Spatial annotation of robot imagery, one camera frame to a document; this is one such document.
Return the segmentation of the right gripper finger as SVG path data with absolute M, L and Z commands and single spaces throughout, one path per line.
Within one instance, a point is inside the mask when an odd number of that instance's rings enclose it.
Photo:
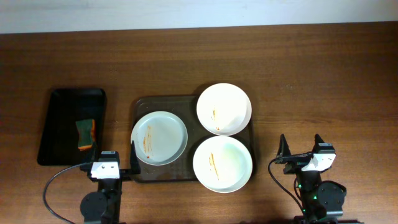
M 316 134 L 314 136 L 314 138 L 315 138 L 315 144 L 314 144 L 314 147 L 313 147 L 313 151 L 314 152 L 319 152 L 325 147 L 323 145 L 325 142 L 323 141 L 323 139 L 320 137 L 319 134 Z
M 279 140 L 279 148 L 277 151 L 277 158 L 286 157 L 286 156 L 291 156 L 291 152 L 284 134 L 281 134 Z

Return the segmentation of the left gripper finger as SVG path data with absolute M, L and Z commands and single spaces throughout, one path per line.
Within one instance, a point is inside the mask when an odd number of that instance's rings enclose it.
M 138 160 L 137 155 L 136 155 L 134 142 L 131 143 L 130 167 L 131 167 L 131 174 L 137 175 L 137 174 L 141 173 L 141 167 L 139 165 L 139 160 Z
M 92 163 L 95 162 L 98 158 L 98 146 L 97 143 L 94 142 L 91 145 L 90 150 L 88 151 L 87 155 L 82 160 L 82 163 Z

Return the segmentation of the green and orange sponge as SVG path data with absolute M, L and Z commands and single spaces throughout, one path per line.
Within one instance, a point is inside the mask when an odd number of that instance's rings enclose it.
M 91 149 L 96 142 L 95 120 L 84 119 L 76 121 L 75 124 L 78 131 L 78 149 L 80 151 Z

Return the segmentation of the pale blue plate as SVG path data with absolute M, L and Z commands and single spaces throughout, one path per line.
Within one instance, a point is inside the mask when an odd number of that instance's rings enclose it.
M 187 142 L 188 132 L 184 122 L 166 111 L 144 115 L 131 133 L 137 158 L 152 166 L 163 166 L 177 160 Z

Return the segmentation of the pale green plate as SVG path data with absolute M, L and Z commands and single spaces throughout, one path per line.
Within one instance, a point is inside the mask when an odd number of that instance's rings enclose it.
M 222 194 L 242 188 L 250 179 L 253 167 L 247 147 L 229 136 L 206 139 L 193 156 L 193 170 L 199 182 Z

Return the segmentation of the cream white plate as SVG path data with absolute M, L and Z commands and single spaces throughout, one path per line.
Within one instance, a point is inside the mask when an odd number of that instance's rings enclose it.
M 217 83 L 199 96 L 196 111 L 199 122 L 207 131 L 219 136 L 232 136 L 248 125 L 252 106 L 240 87 Z

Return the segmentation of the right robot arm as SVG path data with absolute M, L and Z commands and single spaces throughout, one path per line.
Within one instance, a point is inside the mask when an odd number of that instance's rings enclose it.
M 314 136 L 314 141 L 311 151 L 292 154 L 285 136 L 281 134 L 276 158 L 270 163 L 285 165 L 283 173 L 295 176 L 295 193 L 290 196 L 302 215 L 294 217 L 292 223 L 339 223 L 347 189 L 337 182 L 321 178 L 336 158 L 335 148 L 319 134 Z

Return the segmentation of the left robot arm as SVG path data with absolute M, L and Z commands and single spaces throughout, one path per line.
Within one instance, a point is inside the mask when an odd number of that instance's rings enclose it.
M 132 180 L 133 175 L 141 173 L 141 167 L 131 145 L 130 168 L 120 169 L 119 153 L 99 151 L 97 143 L 91 145 L 89 164 L 84 166 L 88 178 L 98 184 L 97 190 L 88 193 L 81 201 L 80 212 L 84 223 L 118 224 L 122 184 Z

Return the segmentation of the black plastic tray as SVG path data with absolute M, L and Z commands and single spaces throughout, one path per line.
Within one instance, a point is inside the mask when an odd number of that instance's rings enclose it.
M 59 88 L 50 95 L 37 156 L 42 166 L 81 164 L 89 150 L 78 149 L 76 121 L 95 120 L 99 151 L 106 111 L 106 93 L 101 88 Z

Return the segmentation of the brown serving tray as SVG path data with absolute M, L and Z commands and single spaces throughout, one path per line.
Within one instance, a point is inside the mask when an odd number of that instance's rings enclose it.
M 197 118 L 197 97 L 186 96 L 148 96 L 139 99 L 134 105 L 134 125 L 144 115 L 155 111 L 166 111 L 177 115 L 188 132 L 187 146 L 182 155 L 170 164 L 152 166 L 139 160 L 141 173 L 132 179 L 139 183 L 196 181 L 193 171 L 193 156 L 197 147 L 214 134 L 207 131 Z

